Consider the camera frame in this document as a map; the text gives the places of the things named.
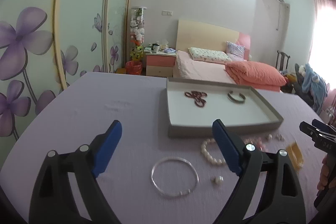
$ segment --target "nightstand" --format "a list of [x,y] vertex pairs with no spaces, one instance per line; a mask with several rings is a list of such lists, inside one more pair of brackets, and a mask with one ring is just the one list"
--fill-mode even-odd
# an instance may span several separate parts
[[173,66],[175,63],[175,58],[176,53],[146,53],[146,75],[173,77]]

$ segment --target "purple pillow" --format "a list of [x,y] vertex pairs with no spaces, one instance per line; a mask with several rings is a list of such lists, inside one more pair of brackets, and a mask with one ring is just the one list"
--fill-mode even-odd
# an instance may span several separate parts
[[244,46],[236,45],[227,41],[226,54],[232,59],[232,61],[245,61],[244,52]]

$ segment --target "floral pillow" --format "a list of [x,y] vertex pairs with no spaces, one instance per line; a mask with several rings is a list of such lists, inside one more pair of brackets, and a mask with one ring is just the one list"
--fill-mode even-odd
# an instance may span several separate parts
[[245,47],[227,42],[226,54],[233,61],[245,61],[244,60]]
[[203,48],[189,48],[190,55],[193,60],[205,61],[210,63],[225,64],[228,61],[232,61],[225,52],[206,50]]

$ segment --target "shallow tray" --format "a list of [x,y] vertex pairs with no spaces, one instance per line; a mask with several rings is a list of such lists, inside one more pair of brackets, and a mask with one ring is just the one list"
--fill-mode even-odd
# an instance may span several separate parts
[[[184,92],[197,90],[206,92],[205,107],[197,107],[193,98]],[[239,93],[246,97],[244,104],[232,102],[227,94],[233,90],[233,97]],[[278,128],[283,117],[254,88],[243,85],[190,80],[167,79],[169,113],[169,137],[211,137],[212,123],[221,119],[231,132],[253,134]]]

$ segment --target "purple tablecloth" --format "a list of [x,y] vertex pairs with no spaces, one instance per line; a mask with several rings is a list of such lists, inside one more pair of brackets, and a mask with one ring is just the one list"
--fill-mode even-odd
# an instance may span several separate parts
[[[227,166],[206,162],[200,153],[203,140],[167,137],[165,88],[164,78],[90,72],[52,101],[20,137],[0,172],[0,184],[22,217],[28,220],[34,182],[46,153],[52,149],[59,154],[75,151],[118,119],[123,126],[122,138],[97,181],[119,220],[124,224],[212,223],[238,178]],[[296,95],[259,92],[285,119],[273,132],[281,133],[285,141],[272,140],[266,144],[268,151],[276,152],[296,140],[303,153],[304,167],[298,176],[308,222],[316,214],[313,202],[324,153],[300,132],[299,124],[318,116]],[[150,172],[153,164],[166,156],[183,157],[194,165],[199,185],[193,193],[176,199],[158,194]],[[219,175],[224,177],[224,184],[215,187],[210,179]],[[89,218],[74,176],[69,177],[79,211]],[[171,191],[189,188],[194,182],[193,173],[176,163],[159,168],[155,179]],[[257,208],[264,180],[265,174],[261,174],[246,217]]]

